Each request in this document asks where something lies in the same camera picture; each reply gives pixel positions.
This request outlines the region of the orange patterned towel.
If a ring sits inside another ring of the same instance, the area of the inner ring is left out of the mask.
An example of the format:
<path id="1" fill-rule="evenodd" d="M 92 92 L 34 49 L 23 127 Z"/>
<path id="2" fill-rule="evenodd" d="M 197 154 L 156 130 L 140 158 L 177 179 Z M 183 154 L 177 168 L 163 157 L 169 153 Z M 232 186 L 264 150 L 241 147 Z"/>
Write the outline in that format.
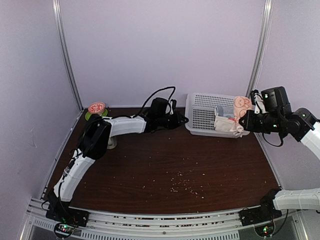
<path id="1" fill-rule="evenodd" d="M 253 105 L 251 100 L 245 96 L 236 96 L 233 100 L 233 104 L 234 123 L 230 131 L 237 138 L 241 138 L 242 136 L 248 135 L 249 132 L 245 131 L 244 128 L 240 125 L 240 118 L 242 118 L 247 113 L 247 110 L 252 110 Z"/>

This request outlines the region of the white plastic basket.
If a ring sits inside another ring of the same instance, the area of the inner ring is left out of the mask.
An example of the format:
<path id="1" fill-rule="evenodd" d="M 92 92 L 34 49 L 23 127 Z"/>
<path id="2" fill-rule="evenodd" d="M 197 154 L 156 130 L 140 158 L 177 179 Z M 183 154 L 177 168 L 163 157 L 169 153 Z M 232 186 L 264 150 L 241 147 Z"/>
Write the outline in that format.
<path id="1" fill-rule="evenodd" d="M 189 122 L 185 124 L 192 135 L 221 137 L 236 139 L 230 132 L 216 131 L 215 107 L 234 107 L 234 96 L 217 93 L 189 93 L 185 104 L 185 117 Z"/>

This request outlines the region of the white towel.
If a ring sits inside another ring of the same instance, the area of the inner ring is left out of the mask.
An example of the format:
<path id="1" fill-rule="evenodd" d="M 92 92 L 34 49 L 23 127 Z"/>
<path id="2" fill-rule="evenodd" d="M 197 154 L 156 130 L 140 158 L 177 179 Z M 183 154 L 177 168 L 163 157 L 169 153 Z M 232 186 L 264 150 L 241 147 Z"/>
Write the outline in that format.
<path id="1" fill-rule="evenodd" d="M 230 132 L 235 125 L 233 118 L 216 116 L 214 120 L 214 130 L 218 132 Z"/>

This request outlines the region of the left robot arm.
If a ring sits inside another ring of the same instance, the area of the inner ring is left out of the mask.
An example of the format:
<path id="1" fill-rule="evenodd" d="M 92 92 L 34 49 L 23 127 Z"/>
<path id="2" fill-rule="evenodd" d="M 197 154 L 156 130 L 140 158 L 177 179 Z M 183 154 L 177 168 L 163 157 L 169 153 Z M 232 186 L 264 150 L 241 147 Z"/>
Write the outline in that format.
<path id="1" fill-rule="evenodd" d="M 174 130 L 188 123 L 189 119 L 176 109 L 176 104 L 175 99 L 156 97 L 149 107 L 142 106 L 134 115 L 109 117 L 92 114 L 68 165 L 47 194 L 46 218 L 63 224 L 86 226 L 89 212 L 69 206 L 87 170 L 106 154 L 116 136 Z"/>

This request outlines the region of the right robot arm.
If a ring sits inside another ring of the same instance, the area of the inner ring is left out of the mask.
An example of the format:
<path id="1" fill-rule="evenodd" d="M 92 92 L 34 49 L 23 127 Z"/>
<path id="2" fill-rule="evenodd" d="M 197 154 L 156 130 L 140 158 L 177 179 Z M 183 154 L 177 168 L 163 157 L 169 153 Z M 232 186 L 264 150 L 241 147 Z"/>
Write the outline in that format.
<path id="1" fill-rule="evenodd" d="M 251 100 L 257 110 L 247 110 L 239 119 L 244 130 L 270 134 L 278 133 L 283 140 L 291 135 L 302 143 L 316 157 L 320 156 L 320 121 L 308 109 L 299 108 L 292 111 L 283 86 L 253 90 Z M 320 209 L 320 190 L 301 189 L 284 190 L 273 188 L 260 200 L 260 205 L 243 209 L 239 212 L 243 226 L 271 221 L 282 216 L 283 210 L 316 210 Z"/>

